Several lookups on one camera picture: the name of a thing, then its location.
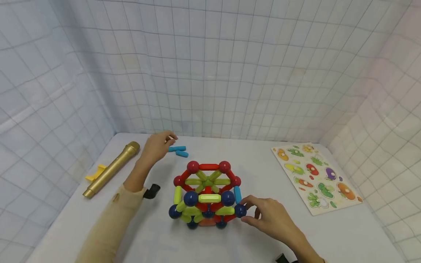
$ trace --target dark blue ball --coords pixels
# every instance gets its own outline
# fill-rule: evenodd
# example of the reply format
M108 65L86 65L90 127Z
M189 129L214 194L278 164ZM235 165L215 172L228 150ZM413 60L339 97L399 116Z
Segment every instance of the dark blue ball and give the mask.
M221 194L221 203L224 206L232 206L235 203L235 195L231 191L225 191Z
M198 225L199 225L199 224L198 224L198 223L195 223L194 221L192 221L192 222L190 222L190 223L187 223L187 226L188 226L190 229L196 229Z
M235 211L235 216L237 216L238 218L242 218L243 216L247 214L247 209L245 208L244 205L236 205L234 207L234 211Z
M184 195L184 203L186 206L195 206L199 202L199 196L195 191L187 192Z
M176 210L177 205L171 205L170 209L168 210L168 214L172 219L180 218L181 213Z
M221 221L216 223L216 227L219 229L224 229L226 227L226 222L225 221Z
M208 209L207 211L202 212L202 215L204 218L212 218L215 213Z

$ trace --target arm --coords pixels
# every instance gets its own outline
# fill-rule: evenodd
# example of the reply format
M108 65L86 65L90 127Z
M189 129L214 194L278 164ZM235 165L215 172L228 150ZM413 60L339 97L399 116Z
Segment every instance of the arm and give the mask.
M247 209L256 206L254 217L244 216L241 221L283 242L294 252L299 263L325 263L278 201L250 195L241 200L240 204L245 204Z
M177 136L171 131L151 135L142 155L92 227L76 263L111 263L127 226L142 204L145 180L154 164L168 152Z

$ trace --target right hand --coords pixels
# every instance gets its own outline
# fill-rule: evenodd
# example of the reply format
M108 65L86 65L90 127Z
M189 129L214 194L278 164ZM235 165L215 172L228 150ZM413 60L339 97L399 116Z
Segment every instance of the right hand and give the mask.
M245 204L247 210L256 206L254 217L243 216L241 218L242 222L256 227L289 247L303 238L305 239L304 234L294 224L285 207L278 201L272 198L262 199L249 195L241 200L240 204Z

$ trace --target magnetic ball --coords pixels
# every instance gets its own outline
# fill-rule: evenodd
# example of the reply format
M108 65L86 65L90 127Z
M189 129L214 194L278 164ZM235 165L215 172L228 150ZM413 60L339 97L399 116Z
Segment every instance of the magnetic ball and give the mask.
M187 223L187 226L188 226L190 229L196 229L198 225L199 225L199 224L198 224L198 223L195 223L194 221L192 221L192 222L190 222L190 223Z
M174 178L174 186L183 186L183 181L181 180L181 175L178 175Z
M221 222L216 223L216 227L219 229L224 229L226 227L226 222L222 220Z
M235 216L238 218L242 218L243 216L247 214L247 209L245 208L244 205L236 205L234 207L234 211L235 211Z
M224 206L232 206L235 203L235 195L231 191L225 191L221 194L221 203Z
M187 164L187 171L189 171L191 174L197 173L199 171L199 163L196 161L190 161Z
M241 179L236 176L234 182L231 182L232 186L240 186L241 185Z
M187 192L184 195L184 203L186 206L195 206L199 202L199 196L195 191Z
M207 211L202 212L202 215L204 218L212 218L215 213L208 209Z
M219 163L219 171L221 173L227 173L231 170L231 165L227 161L222 161Z
M168 210L168 214L172 219L177 219L181 216L181 212L176 210L177 205L172 205Z

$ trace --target gold toy telescope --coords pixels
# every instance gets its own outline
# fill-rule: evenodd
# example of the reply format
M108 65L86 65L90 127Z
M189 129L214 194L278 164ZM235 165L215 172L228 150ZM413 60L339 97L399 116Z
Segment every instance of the gold toy telescope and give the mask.
M139 143L132 141L127 144L121 154L88 186L83 196L91 199L133 156L139 153L139 150Z

